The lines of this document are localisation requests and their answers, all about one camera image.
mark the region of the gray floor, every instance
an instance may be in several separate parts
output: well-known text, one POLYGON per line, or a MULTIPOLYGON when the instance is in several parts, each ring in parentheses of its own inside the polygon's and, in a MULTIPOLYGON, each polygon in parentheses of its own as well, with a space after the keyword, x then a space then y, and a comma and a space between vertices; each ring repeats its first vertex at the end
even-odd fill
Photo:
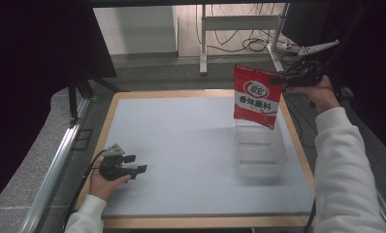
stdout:
MULTIPOLYGON (((233 66, 235 63, 272 70, 273 65, 267 56, 259 57, 219 57, 209 60, 209 73, 199 75, 198 59, 176 59, 173 57, 151 57, 126 60, 113 57, 118 79, 107 81, 123 89, 164 90, 164 89, 224 89, 233 88, 233 66)), ((70 151, 64 170, 54 188, 48 207, 41 218, 36 232, 63 232, 64 213, 78 188, 90 157, 94 152, 113 93, 93 84, 95 98, 90 101, 86 117, 80 127, 80 134, 70 151)), ((316 112, 299 95, 284 94, 289 110, 300 132, 305 152, 314 169, 316 158, 313 139, 315 137, 314 118, 316 112)), ((386 198, 386 149, 343 102, 351 121, 358 125, 365 143, 367 154, 380 192, 386 198)), ((30 205, 39 189, 48 167, 57 152, 58 146, 69 126, 69 102, 67 90, 55 94, 51 101, 48 121, 27 154, 23 164, 0 196, 0 232, 18 232, 30 205)), ((257 229, 257 232, 278 232, 284 229, 257 229)), ((302 232, 302 228, 285 229, 289 232, 302 232)), ((126 232, 106 230, 105 232, 126 232)))

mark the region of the wall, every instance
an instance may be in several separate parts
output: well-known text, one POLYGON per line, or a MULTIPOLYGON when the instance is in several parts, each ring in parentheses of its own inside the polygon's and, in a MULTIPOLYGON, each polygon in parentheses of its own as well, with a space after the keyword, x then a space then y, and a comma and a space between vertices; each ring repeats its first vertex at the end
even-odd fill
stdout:
POLYGON ((110 54, 177 51, 174 7, 93 9, 110 54))

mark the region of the white logo on package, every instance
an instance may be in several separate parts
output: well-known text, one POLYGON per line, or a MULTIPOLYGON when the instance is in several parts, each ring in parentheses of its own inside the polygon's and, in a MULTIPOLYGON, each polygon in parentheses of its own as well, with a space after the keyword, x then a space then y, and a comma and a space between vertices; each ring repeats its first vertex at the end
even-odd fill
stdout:
POLYGON ((246 94, 253 98, 266 98, 269 96, 269 90, 259 82, 248 81, 244 83, 243 89, 246 94))

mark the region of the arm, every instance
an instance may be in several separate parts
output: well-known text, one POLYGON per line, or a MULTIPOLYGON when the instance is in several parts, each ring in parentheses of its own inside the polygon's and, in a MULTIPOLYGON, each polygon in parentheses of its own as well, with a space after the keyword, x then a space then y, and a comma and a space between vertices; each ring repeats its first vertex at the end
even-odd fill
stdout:
POLYGON ((315 232, 386 232, 362 136, 339 105, 329 79, 287 91, 303 93, 320 114, 315 139, 315 232))
POLYGON ((95 168, 90 177, 89 194, 86 195, 80 209, 69 217, 65 232, 102 232, 103 221, 101 216, 106 207, 107 200, 118 185, 127 183, 131 179, 131 176, 125 176, 112 182, 107 181, 99 174, 98 168, 101 163, 101 159, 96 161, 95 168))

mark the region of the black cable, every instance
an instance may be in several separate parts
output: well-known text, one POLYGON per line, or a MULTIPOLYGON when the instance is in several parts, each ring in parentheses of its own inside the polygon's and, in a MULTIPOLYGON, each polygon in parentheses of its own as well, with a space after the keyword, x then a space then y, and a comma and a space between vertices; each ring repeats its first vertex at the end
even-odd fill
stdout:
POLYGON ((311 146, 311 145, 308 145, 305 143, 304 130, 302 128, 302 124, 300 123, 299 118, 296 117, 296 115, 293 113, 293 111, 290 108, 288 108, 288 110, 289 110, 290 115, 293 116, 293 119, 296 121, 296 124, 299 128, 300 132, 298 132, 297 130, 296 130, 296 132, 298 133, 299 140, 300 140, 300 143, 302 144, 302 146, 306 147, 306 148, 311 148, 311 149, 316 148, 316 146, 311 146))
POLYGON ((248 49, 250 49, 252 51, 260 52, 260 51, 262 51, 262 50, 264 50, 266 48, 267 43, 266 43, 266 41, 264 39, 248 38, 248 39, 242 41, 241 45, 244 48, 248 48, 248 49), (253 45, 253 44, 263 45, 263 47, 261 49, 256 50, 256 49, 251 47, 251 45, 253 45))
POLYGON ((271 15, 273 14, 273 9, 274 9, 274 3, 273 3, 271 15))
POLYGON ((72 202, 70 203, 69 209, 67 210, 67 212, 66 212, 66 214, 65 214, 65 219, 64 219, 64 223, 63 223, 63 229, 66 228, 67 221, 69 220, 70 215, 73 213, 73 209, 75 208, 75 205, 76 205, 76 203, 78 202, 78 198, 79 198, 81 189, 84 187, 84 184, 86 183, 87 178, 88 178, 88 176, 90 175, 90 172, 91 172, 92 169, 93 169, 94 163, 95 163, 96 160, 100 157, 100 155, 102 155, 102 153, 103 153, 104 151, 106 151, 106 150, 102 150, 102 151, 100 151, 98 154, 96 154, 96 156, 93 158, 93 160, 91 161, 91 163, 90 163, 89 166, 87 167, 86 172, 85 172, 84 175, 81 177, 81 182, 80 182, 79 188, 78 188, 78 190, 76 191, 75 196, 73 197, 72 202))
POLYGON ((254 33, 254 30, 251 30, 250 35, 248 35, 248 39, 249 39, 249 40, 251 39, 251 36, 253 36, 253 33, 254 33))
POLYGON ((199 29, 197 26, 197 5, 196 5, 196 35, 197 35, 197 40, 199 41, 199 44, 201 45, 202 42, 200 41, 200 38, 199 38, 199 29))
POLYGON ((222 51, 226 51, 226 52, 237 52, 237 51, 241 51, 241 50, 246 50, 247 48, 242 48, 242 49, 239 49, 239 50, 224 50, 222 48, 219 48, 219 47, 215 47, 215 46, 207 46, 208 48, 213 48, 213 49, 217 49, 217 50, 222 50, 222 51))
POLYGON ((299 113, 299 115, 306 121, 306 123, 308 125, 310 125, 311 129, 317 134, 317 130, 316 128, 310 123, 310 121, 306 118, 305 115, 302 114, 302 112, 300 112, 300 110, 298 108, 296 108, 296 105, 293 103, 293 101, 290 100, 290 98, 287 98, 287 100, 289 101, 289 103, 293 106, 293 108, 296 110, 296 112, 299 113))
POLYGON ((310 216, 308 217, 307 224, 305 226, 305 229, 303 230, 303 233, 307 233, 308 230, 311 227, 311 224, 313 223, 314 217, 316 216, 316 199, 313 200, 313 206, 311 207, 310 216))
POLYGON ((280 49, 279 47, 275 47, 275 52, 277 52, 278 54, 293 55, 293 56, 297 56, 298 54, 295 51, 283 50, 283 49, 280 49))
POLYGON ((259 5, 258 3, 255 3, 255 4, 253 5, 253 7, 250 9, 250 11, 248 11, 248 15, 250 15, 251 11, 253 11, 254 8, 256 8, 256 10, 255 10, 255 12, 256 12, 256 11, 257 11, 257 6, 258 6, 258 5, 259 5))
POLYGON ((291 55, 290 55, 290 54, 284 54, 284 55, 282 55, 282 56, 280 57, 280 61, 281 61, 281 62, 283 62, 284 64, 286 64, 286 65, 288 65, 288 66, 291 66, 292 64, 288 63, 287 61, 285 61, 285 60, 283 59, 284 57, 287 57, 287 56, 291 56, 291 57, 292 57, 292 56, 296 56, 296 55, 293 55, 293 54, 291 54, 291 55))
POLYGON ((259 14, 258 14, 258 15, 262 14, 263 6, 264 6, 264 3, 262 3, 262 6, 260 7, 260 11, 259 11, 259 14))
MULTIPOLYGON (((211 15, 214 16, 214 13, 213 13, 213 5, 212 5, 212 4, 211 4, 211 15)), ((227 41, 225 41, 225 42, 223 42, 223 43, 221 43, 220 40, 218 39, 217 31, 214 31, 214 35, 216 36, 217 42, 218 42, 221 46, 223 46, 224 44, 226 44, 226 43, 228 43, 230 40, 232 40, 232 38, 236 35, 236 33, 238 33, 238 31, 239 31, 239 30, 236 30, 236 31, 233 33, 233 35, 232 35, 229 39, 227 39, 227 41)))
MULTIPOLYGON (((265 32, 264 30, 259 30, 259 32, 263 32, 265 33, 267 36, 268 36, 268 39, 270 37, 273 37, 270 32, 265 32)), ((282 44, 288 44, 287 42, 283 42, 283 41, 280 41, 280 40, 277 40, 278 42, 282 43, 282 44)))

